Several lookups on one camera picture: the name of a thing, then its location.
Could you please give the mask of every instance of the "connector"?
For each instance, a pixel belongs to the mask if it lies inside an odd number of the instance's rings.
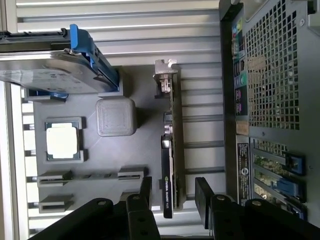
[[[71,171],[47,171],[37,177],[38,188],[62,187],[73,178]]]
[[[72,197],[72,194],[49,195],[39,202],[39,213],[63,213],[74,203]]]

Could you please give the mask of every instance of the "blue tab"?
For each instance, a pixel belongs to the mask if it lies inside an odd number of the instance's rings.
[[[71,49],[74,52],[82,53],[82,55],[89,60],[90,66],[97,76],[102,75],[109,81],[115,91],[119,90],[119,76],[117,71],[100,52],[86,30],[79,29],[76,24],[71,24],[70,43]]]

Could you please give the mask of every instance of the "metal screw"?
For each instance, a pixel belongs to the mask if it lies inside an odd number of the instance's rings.
[[[303,25],[305,25],[305,22],[306,22],[306,21],[302,18],[302,19],[300,20],[300,23],[299,23],[299,24],[300,24],[300,27],[302,27]]]
[[[99,201],[98,205],[105,205],[107,202],[106,201]]]
[[[252,204],[256,205],[256,206],[261,206],[262,205],[262,203],[259,202],[259,201],[252,201]]]
[[[220,200],[220,201],[224,201],[226,200],[226,198],[224,196],[217,196],[216,199]]]

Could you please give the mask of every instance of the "ventilation grille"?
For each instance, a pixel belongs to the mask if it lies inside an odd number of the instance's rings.
[[[279,1],[246,34],[250,126],[299,130],[297,13]]]
[[[278,143],[273,143],[273,142],[263,141],[258,139],[254,140],[254,148],[268,152],[270,154],[278,155],[281,157],[285,157],[286,152],[288,151],[287,146],[283,144],[278,144]]]

